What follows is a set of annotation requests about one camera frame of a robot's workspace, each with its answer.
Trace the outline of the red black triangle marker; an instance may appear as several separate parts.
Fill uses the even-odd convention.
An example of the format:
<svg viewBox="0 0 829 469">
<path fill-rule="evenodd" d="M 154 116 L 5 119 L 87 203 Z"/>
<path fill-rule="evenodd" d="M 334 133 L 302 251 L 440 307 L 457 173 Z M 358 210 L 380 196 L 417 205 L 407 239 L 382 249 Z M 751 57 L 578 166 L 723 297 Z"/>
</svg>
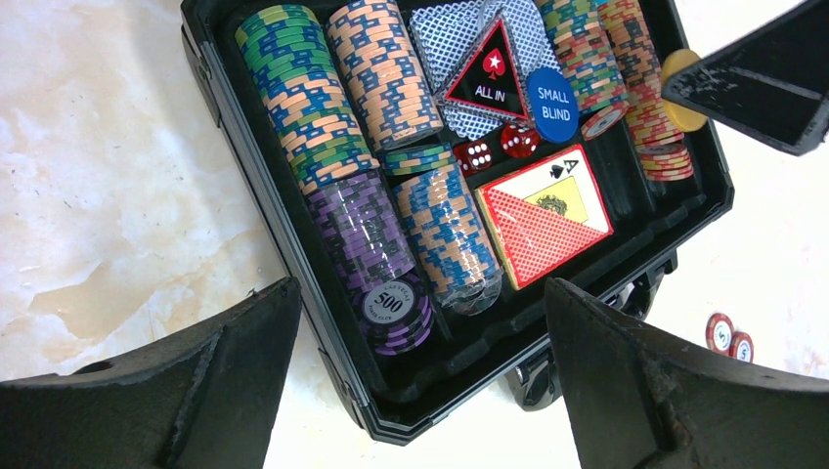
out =
<svg viewBox="0 0 829 469">
<path fill-rule="evenodd" d="M 528 122 L 531 112 L 514 52 L 507 22 L 496 12 L 437 92 L 439 103 L 501 121 Z"/>
</svg>

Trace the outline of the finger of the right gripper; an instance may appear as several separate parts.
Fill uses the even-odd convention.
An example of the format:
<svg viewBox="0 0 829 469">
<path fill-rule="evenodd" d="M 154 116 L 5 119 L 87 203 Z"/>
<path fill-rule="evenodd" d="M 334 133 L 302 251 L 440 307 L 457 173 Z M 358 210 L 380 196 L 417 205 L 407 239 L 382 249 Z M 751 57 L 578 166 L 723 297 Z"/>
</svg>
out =
<svg viewBox="0 0 829 469">
<path fill-rule="evenodd" d="M 674 79 L 707 117 L 802 156 L 828 132 L 828 4 L 804 1 Z"/>
</svg>

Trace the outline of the blue round button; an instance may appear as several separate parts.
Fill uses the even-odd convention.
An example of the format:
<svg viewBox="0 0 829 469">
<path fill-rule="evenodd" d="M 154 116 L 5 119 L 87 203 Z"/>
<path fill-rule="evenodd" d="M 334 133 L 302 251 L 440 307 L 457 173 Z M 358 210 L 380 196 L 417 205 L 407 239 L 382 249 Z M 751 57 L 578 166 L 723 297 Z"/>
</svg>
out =
<svg viewBox="0 0 829 469">
<path fill-rule="evenodd" d="M 578 127 L 579 110 L 569 81 L 551 67 L 539 67 L 526 80 L 534 126 L 552 143 L 570 141 Z"/>
</svg>

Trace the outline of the black poker set case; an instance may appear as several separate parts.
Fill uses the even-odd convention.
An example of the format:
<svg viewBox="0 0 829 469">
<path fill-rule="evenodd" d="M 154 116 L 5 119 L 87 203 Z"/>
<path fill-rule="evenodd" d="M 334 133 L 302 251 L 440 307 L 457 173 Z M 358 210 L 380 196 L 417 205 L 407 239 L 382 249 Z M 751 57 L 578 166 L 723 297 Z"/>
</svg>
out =
<svg viewBox="0 0 829 469">
<path fill-rule="evenodd" d="M 672 1 L 185 1 L 188 61 L 337 393 L 403 446 L 552 363 L 545 282 L 644 318 L 727 212 L 667 119 Z"/>
</svg>

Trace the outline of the yellow round button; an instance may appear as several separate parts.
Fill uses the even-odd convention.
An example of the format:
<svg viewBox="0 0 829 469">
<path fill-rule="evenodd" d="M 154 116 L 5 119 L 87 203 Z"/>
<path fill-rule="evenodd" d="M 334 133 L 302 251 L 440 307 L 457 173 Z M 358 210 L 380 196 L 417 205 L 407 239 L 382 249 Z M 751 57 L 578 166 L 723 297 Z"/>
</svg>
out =
<svg viewBox="0 0 829 469">
<path fill-rule="evenodd" d="M 697 53 L 682 48 L 668 54 L 662 63 L 660 93 L 663 111 L 677 130 L 683 133 L 698 131 L 708 122 L 708 117 L 690 105 L 688 98 L 681 94 L 681 83 L 674 79 L 683 69 L 699 61 Z"/>
</svg>

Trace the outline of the red playing card box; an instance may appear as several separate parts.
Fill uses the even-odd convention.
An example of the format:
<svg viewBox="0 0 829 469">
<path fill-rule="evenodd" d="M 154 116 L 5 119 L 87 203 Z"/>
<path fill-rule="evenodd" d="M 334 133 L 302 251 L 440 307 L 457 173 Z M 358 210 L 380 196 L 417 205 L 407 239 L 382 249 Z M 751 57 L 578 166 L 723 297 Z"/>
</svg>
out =
<svg viewBox="0 0 829 469">
<path fill-rule="evenodd" d="M 579 144 L 496 178 L 474 195 L 515 290 L 614 233 Z"/>
</svg>

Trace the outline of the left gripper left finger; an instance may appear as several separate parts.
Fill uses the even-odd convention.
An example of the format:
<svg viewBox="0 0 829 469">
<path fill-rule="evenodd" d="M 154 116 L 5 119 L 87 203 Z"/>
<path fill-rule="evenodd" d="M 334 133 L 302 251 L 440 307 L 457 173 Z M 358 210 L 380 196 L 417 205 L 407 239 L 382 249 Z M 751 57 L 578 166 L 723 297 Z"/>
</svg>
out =
<svg viewBox="0 0 829 469">
<path fill-rule="evenodd" d="M 1 385 L 5 468 L 260 468 L 300 317 L 284 278 L 69 375 Z"/>
</svg>

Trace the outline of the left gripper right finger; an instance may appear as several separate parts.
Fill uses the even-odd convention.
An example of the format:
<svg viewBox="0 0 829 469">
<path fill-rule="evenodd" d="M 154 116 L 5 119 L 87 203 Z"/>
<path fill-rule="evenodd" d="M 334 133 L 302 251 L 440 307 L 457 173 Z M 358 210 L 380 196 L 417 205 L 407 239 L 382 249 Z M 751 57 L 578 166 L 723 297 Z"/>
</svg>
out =
<svg viewBox="0 0 829 469">
<path fill-rule="evenodd" d="M 545 311 L 583 467 L 827 466 L 826 380 L 716 354 L 561 278 Z"/>
</svg>

